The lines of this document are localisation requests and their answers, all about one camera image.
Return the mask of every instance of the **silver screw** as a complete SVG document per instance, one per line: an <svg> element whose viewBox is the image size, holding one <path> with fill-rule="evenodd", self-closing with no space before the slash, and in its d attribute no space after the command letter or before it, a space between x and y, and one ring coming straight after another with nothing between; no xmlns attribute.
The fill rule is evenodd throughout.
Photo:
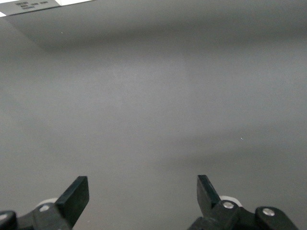
<svg viewBox="0 0 307 230"><path fill-rule="evenodd" d="M6 219L7 217L8 217L8 214L0 215L0 221Z"/></svg>
<svg viewBox="0 0 307 230"><path fill-rule="evenodd" d="M226 202L223 203L223 206L224 206L225 208L227 208L227 209L232 209L232 208L234 207L234 204L232 204L232 203L226 201Z"/></svg>
<svg viewBox="0 0 307 230"><path fill-rule="evenodd" d="M47 211L49 209L49 206L48 205L44 205L44 206L42 206L40 209L39 209L39 211L40 212L45 212L45 211Z"/></svg>
<svg viewBox="0 0 307 230"><path fill-rule="evenodd" d="M269 209L269 208L264 208L263 210L262 210L262 212L265 214L265 215L267 215L267 216L270 216L270 217L272 217L272 216L275 216L275 212L272 210L272 209Z"/></svg>

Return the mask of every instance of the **gray wall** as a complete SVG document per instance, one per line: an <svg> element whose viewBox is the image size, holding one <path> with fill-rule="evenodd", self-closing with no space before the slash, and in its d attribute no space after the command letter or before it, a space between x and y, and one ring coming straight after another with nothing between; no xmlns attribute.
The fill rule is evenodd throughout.
<svg viewBox="0 0 307 230"><path fill-rule="evenodd" d="M132 14L113 31L87 15L73 27L72 9L0 19L1 209L23 215L87 175L75 230L184 230L206 174L307 228L305 8Z"/></svg>

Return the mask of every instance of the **gray surface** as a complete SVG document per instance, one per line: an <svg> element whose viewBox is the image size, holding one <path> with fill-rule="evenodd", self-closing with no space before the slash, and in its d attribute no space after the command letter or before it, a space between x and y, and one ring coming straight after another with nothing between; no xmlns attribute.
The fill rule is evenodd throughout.
<svg viewBox="0 0 307 230"><path fill-rule="evenodd" d="M94 20L99 1L80 27L71 7L0 19L1 209L25 214L87 175L75 230L186 229L207 174L219 194L306 229L304 5L249 16L255 5L237 2L210 19L195 1L182 5L193 23L135 3L126 20L109 5L113 27Z"/></svg>

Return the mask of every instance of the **screw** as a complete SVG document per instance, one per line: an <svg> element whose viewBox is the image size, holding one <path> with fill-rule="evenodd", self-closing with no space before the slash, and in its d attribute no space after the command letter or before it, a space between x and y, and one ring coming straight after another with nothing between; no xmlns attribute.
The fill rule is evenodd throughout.
<svg viewBox="0 0 307 230"><path fill-rule="evenodd" d="M267 216L270 216L270 217L272 217L272 216L275 216L275 212L272 210L272 209L269 209L269 208L264 208L263 210L262 210L262 212L265 214L265 215L267 215Z"/></svg>
<svg viewBox="0 0 307 230"><path fill-rule="evenodd" d="M8 217L8 214L0 215L0 221L6 219L7 217Z"/></svg>
<svg viewBox="0 0 307 230"><path fill-rule="evenodd" d="M225 208L227 208L227 209L232 209L232 208L234 207L234 204L232 204L232 203L226 201L226 202L223 203L223 206L224 206Z"/></svg>
<svg viewBox="0 0 307 230"><path fill-rule="evenodd" d="M45 211L47 211L49 209L49 206L48 205L44 205L44 206L42 206L40 209L39 209L39 211L40 212L45 212Z"/></svg>

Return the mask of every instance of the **bolt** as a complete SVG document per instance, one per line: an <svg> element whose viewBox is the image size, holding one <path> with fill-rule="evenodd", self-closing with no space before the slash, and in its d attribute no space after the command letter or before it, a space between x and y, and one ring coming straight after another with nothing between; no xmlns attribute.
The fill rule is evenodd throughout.
<svg viewBox="0 0 307 230"><path fill-rule="evenodd" d="M8 214L0 215L0 221L6 219L7 217L8 217Z"/></svg>
<svg viewBox="0 0 307 230"><path fill-rule="evenodd" d="M232 203L226 201L226 202L223 203L223 206L224 206L225 208L227 208L227 209L232 209L232 208L234 207L234 204L232 204Z"/></svg>
<svg viewBox="0 0 307 230"><path fill-rule="evenodd" d="M43 206L39 209L39 211L40 211L40 212L45 212L45 211L47 211L49 208L50 208L50 207L49 207L48 205L43 205Z"/></svg>
<svg viewBox="0 0 307 230"><path fill-rule="evenodd" d="M272 210L272 209L269 209L269 208L264 208L263 210L262 210L262 212L265 214L265 215L267 215L267 216L270 216L270 217L272 217L272 216L275 216L275 212Z"/></svg>

